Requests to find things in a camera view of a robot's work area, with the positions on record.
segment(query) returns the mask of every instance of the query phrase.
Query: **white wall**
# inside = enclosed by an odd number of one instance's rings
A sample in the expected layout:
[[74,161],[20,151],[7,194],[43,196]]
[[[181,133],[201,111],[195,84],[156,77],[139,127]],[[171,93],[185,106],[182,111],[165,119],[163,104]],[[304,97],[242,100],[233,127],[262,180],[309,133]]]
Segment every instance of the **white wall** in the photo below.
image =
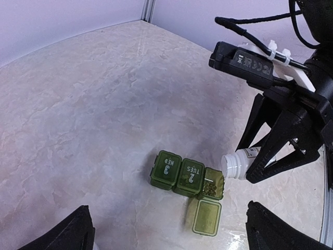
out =
[[95,29],[139,20],[145,0],[0,0],[0,67]]
[[[216,16],[249,19],[289,12],[287,0],[156,0],[152,23],[183,36],[209,50],[218,41],[235,45],[247,42],[234,32],[215,24]],[[311,39],[305,20],[298,18],[302,34]],[[291,49],[294,59],[305,59],[312,53],[294,34],[291,20],[285,19],[260,24],[248,24],[243,28],[266,44],[275,40],[278,49]]]

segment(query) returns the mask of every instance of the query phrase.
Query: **zip tie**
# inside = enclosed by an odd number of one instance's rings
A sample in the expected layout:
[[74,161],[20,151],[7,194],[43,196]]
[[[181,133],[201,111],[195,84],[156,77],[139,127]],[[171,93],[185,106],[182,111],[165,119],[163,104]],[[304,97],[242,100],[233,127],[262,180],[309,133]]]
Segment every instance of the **zip tie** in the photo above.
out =
[[268,45],[268,48],[271,50],[271,54],[268,57],[269,60],[273,61],[276,55],[276,50],[277,50],[277,44],[275,43],[274,40],[271,40],[270,44]]
[[286,57],[286,60],[285,60],[285,62],[283,63],[283,65],[284,66],[288,66],[289,64],[290,64],[290,61],[291,61],[291,52],[290,52],[290,50],[288,50],[288,49],[284,49],[283,51],[282,51],[282,54]]

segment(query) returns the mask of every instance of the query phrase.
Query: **marble tabletop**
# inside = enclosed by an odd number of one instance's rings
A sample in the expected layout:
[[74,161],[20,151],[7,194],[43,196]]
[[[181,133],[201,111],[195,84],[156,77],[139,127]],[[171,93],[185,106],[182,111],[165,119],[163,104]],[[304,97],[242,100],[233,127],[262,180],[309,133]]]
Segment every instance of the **marble tabletop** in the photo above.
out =
[[322,159],[251,184],[227,180],[216,237],[191,231],[194,199],[149,184],[164,149],[221,167],[256,90],[211,52],[136,21],[82,34],[0,69],[0,249],[89,205],[100,250],[248,249],[249,201],[318,240]]

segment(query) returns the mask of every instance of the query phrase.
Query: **bottle label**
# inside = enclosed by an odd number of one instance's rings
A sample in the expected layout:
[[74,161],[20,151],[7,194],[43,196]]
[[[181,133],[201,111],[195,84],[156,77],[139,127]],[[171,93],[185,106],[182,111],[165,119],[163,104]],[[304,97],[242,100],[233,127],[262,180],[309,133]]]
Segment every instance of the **bottle label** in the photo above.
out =
[[259,147],[252,147],[252,148],[245,148],[244,151],[246,153],[246,156],[250,158],[256,158],[259,153],[260,148]]

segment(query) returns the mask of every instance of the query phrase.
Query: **green plastic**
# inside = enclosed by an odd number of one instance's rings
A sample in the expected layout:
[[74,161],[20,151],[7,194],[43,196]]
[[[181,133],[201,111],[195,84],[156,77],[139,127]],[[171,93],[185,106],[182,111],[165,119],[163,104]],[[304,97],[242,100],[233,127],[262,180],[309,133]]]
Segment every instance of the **green plastic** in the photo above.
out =
[[195,197],[201,190],[204,164],[184,159],[174,192],[187,197]]
[[202,199],[199,201],[192,230],[194,233],[216,236],[219,228],[221,204]]
[[221,171],[206,168],[203,185],[198,199],[212,199],[219,201],[223,198],[224,177]]
[[150,184],[160,189],[171,190],[177,182],[181,163],[182,158],[179,155],[160,151],[151,170]]

